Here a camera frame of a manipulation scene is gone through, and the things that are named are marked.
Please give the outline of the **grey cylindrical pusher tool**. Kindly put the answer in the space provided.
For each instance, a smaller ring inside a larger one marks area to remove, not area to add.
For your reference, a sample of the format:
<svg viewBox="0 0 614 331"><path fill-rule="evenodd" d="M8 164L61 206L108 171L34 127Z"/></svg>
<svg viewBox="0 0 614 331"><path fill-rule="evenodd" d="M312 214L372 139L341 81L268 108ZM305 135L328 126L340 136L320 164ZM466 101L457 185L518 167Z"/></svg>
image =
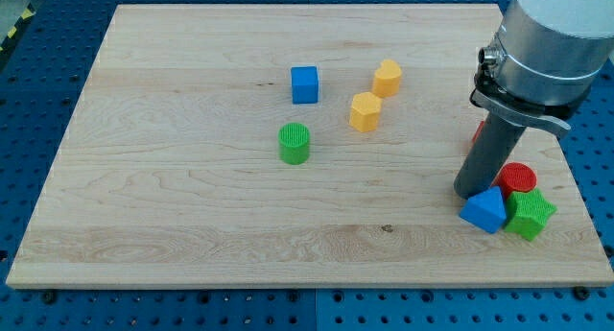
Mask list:
<svg viewBox="0 0 614 331"><path fill-rule="evenodd" d="M489 113L454 181L454 190L469 199L487 190L526 130Z"/></svg>

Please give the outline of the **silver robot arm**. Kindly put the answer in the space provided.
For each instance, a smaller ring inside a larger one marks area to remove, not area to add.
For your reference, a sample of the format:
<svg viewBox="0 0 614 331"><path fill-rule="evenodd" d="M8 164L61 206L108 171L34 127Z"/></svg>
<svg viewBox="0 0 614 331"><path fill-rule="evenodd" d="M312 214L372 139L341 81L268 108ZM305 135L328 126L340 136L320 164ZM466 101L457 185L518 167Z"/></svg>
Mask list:
<svg viewBox="0 0 614 331"><path fill-rule="evenodd" d="M525 129L564 137L612 51L613 0L510 0L478 54L470 101L487 116L455 192L486 190Z"/></svg>

